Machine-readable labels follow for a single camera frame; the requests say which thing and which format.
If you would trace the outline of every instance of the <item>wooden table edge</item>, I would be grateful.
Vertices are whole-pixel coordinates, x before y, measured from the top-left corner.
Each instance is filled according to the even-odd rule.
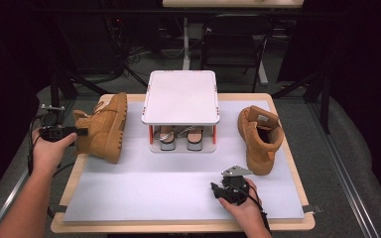
[[[268,0],[264,2],[246,2],[238,3],[232,2],[210,2],[210,1],[178,1],[178,0],[163,0],[163,7],[165,8],[283,8],[283,9],[300,9],[304,1],[287,0],[285,3],[277,3],[276,0]]]
[[[100,100],[110,99],[113,94],[102,95]],[[128,101],[144,101],[145,94],[128,94]],[[271,95],[266,93],[218,93],[218,100],[266,100],[272,113],[277,113]],[[300,180],[286,136],[282,148],[292,173],[293,182],[298,191],[302,205],[309,205],[308,198]],[[78,155],[75,165],[63,192],[60,205],[67,206],[75,192],[82,171],[86,165],[87,154]],[[315,227],[315,219],[311,213],[305,213],[303,219],[269,219],[271,230],[311,230]],[[208,221],[117,221],[117,222],[64,222],[64,213],[56,214],[51,229],[55,233],[201,233],[201,232],[239,232],[242,231],[234,220]]]

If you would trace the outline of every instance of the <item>boot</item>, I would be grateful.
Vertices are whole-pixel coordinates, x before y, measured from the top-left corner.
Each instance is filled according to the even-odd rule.
[[[75,127],[88,128],[88,136],[76,139],[76,151],[117,164],[122,150],[123,129],[128,110],[126,93],[113,95],[107,106],[102,107],[103,103],[100,102],[94,107],[92,115],[73,110]]]
[[[278,120],[277,115],[257,106],[247,107],[239,114],[237,126],[247,146],[246,163],[257,176],[271,172],[275,153],[283,143],[284,132]]]

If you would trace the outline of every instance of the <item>white lid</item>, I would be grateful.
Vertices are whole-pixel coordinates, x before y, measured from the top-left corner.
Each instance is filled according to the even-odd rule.
[[[219,122],[215,73],[153,71],[142,122],[147,125],[214,125]]]

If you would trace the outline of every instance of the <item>boot sole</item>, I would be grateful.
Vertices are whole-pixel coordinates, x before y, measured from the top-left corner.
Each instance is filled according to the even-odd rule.
[[[108,155],[106,160],[110,163],[117,163],[120,159],[120,152],[122,151],[123,131],[125,129],[128,111],[128,99],[124,92],[116,94],[113,97],[118,97],[118,113],[110,128],[105,151]]]

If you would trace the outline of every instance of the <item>hand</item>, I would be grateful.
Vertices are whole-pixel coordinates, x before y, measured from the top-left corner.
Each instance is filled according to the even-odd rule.
[[[257,188],[255,183],[249,178],[246,178],[246,181],[254,188],[249,189],[249,195],[256,199]],[[236,219],[237,223],[248,237],[270,237],[262,220],[259,207],[253,200],[247,198],[246,201],[239,206],[230,204],[222,197],[220,197],[218,201],[228,212],[230,212],[231,215],[234,216],[234,219]]]
[[[39,128],[32,133],[33,149],[33,174],[52,176],[64,156],[64,149],[76,140],[76,133],[71,133],[57,142],[48,142],[39,138]]]

